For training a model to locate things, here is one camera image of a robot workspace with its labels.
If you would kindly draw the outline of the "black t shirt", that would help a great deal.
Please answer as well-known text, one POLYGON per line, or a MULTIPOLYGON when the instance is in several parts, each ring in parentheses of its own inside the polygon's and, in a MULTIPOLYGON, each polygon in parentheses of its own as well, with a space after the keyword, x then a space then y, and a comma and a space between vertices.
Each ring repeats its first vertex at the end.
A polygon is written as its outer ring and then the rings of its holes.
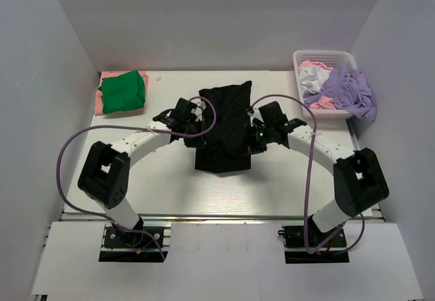
POLYGON ((196 148, 194 168, 208 173, 229 173, 251 168, 251 156, 245 142, 250 117, 252 81, 202 89, 201 97, 209 100, 217 115, 212 130, 203 135, 204 145, 196 148))

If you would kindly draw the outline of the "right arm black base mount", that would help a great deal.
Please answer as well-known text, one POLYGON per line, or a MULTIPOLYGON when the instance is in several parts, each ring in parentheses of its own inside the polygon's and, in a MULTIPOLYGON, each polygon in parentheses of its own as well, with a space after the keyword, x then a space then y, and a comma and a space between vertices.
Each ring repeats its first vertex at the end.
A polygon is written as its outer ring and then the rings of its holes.
MULTIPOLYGON (((310 248, 317 247, 326 240, 333 230, 322 233, 312 227, 308 228, 308 243, 310 248)), ((278 230, 278 235, 283 237, 285 246, 288 248, 302 248, 305 246, 304 226, 283 226, 278 230)), ((344 230, 341 229, 330 242, 326 243, 325 248, 344 248, 347 246, 344 230)))

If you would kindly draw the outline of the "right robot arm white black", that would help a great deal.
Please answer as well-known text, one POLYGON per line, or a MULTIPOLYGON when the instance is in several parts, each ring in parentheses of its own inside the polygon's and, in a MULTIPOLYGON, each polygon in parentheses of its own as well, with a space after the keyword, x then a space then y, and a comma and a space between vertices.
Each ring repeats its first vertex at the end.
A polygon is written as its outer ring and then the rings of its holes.
POLYGON ((333 176, 334 197, 307 218, 308 240, 324 245, 332 231, 348 219, 363 213, 389 196, 377 155, 369 148, 353 150, 321 137, 305 121, 289 120, 277 101, 259 108, 261 118, 253 118, 248 136, 249 150, 259 154, 276 143, 304 154, 333 176))

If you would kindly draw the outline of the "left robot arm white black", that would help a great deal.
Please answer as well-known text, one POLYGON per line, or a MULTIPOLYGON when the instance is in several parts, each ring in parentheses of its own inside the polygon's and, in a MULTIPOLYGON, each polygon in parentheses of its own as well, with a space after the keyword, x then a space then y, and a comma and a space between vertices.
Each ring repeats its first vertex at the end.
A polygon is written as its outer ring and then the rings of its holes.
POLYGON ((143 240, 143 222, 126 198, 131 168, 147 155, 179 138, 197 138, 205 133, 198 120, 201 107, 180 98, 174 109, 152 118, 144 128, 112 143, 97 141, 88 152, 78 179, 78 188, 94 200, 121 229, 120 238, 130 246, 143 240))

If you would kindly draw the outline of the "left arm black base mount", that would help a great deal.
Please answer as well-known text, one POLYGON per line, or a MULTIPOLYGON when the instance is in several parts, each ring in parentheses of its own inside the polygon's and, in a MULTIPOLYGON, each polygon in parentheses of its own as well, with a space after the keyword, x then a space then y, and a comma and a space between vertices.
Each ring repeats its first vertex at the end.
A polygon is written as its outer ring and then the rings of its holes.
POLYGON ((157 244, 163 249, 169 246, 171 229, 163 226, 144 226, 139 233, 125 232, 113 225, 106 226, 102 247, 110 250, 155 249, 157 244))

